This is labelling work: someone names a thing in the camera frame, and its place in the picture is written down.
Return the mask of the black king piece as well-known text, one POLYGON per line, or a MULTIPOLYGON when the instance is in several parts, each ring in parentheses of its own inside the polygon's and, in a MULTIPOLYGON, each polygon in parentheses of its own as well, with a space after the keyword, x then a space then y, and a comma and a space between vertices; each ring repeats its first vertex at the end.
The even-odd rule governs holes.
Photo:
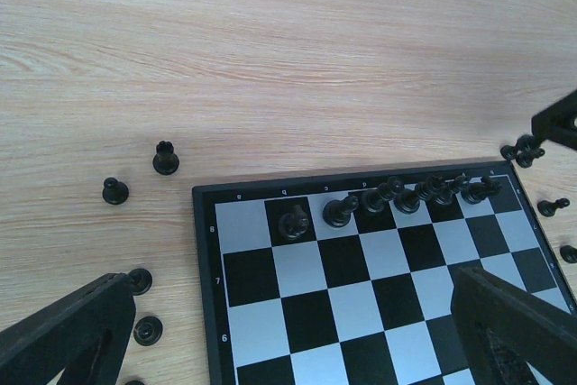
POLYGON ((371 214, 378 214, 384 210, 385 204, 393 200, 405 189, 400 177, 392 176, 381 182, 375 189, 362 193, 362 206, 371 214))

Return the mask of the black bishop piece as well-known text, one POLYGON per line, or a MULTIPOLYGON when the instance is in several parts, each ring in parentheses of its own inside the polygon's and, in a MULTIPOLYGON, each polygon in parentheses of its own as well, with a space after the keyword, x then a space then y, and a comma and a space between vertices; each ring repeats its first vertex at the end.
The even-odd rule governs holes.
POLYGON ((359 206, 359 198, 348 195, 341 200, 331 200, 323 210, 324 221, 333 228, 342 228, 351 221, 351 215, 359 206))

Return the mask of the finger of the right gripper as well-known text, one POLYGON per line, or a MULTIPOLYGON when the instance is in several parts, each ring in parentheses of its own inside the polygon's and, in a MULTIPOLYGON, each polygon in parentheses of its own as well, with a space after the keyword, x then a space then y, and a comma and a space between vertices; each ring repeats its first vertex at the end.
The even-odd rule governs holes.
POLYGON ((536 143, 550 141, 576 151, 576 115, 577 90, 574 90, 532 117, 531 132, 536 143))

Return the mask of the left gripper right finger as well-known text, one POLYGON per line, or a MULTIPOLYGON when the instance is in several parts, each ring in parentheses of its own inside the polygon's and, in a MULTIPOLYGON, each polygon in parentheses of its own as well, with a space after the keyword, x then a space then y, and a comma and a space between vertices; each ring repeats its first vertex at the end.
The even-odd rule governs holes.
POLYGON ((456 272, 451 312, 476 384, 576 382, 576 317, 482 268, 456 272))

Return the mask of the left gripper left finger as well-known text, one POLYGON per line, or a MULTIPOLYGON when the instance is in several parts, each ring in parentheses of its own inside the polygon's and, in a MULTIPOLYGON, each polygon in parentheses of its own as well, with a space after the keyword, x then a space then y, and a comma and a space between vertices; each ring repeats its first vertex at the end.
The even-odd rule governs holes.
POLYGON ((130 278, 105 274, 1 332, 1 382, 115 384, 134 319, 130 278))

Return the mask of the black knight piece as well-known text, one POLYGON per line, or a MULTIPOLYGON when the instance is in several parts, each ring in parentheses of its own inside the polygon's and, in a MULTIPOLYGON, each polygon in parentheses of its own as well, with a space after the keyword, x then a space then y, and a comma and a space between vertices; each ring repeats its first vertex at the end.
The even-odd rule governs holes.
POLYGON ((295 205, 279 220, 279 233, 288 241, 296 241, 302 237, 310 226, 307 213, 301 205, 295 205))

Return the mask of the black queen piece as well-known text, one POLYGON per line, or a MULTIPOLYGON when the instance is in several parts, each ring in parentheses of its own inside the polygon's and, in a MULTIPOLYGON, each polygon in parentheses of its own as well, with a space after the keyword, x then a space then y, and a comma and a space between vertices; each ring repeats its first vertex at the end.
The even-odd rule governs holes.
POLYGON ((428 176, 425 180, 417 182, 413 189, 405 188, 397 195, 393 202, 395 208, 403 214, 414 214, 422 201, 428 201, 436 196, 444 186, 441 176, 428 176))

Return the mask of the black rook piece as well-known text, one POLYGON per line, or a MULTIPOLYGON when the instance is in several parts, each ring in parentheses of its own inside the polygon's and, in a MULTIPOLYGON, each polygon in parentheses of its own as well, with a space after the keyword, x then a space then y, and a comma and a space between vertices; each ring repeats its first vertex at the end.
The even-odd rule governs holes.
POLYGON ((156 154, 152 160, 153 168, 161 175, 168 176, 179 168, 179 157, 171 142, 160 141, 156 145, 156 154))

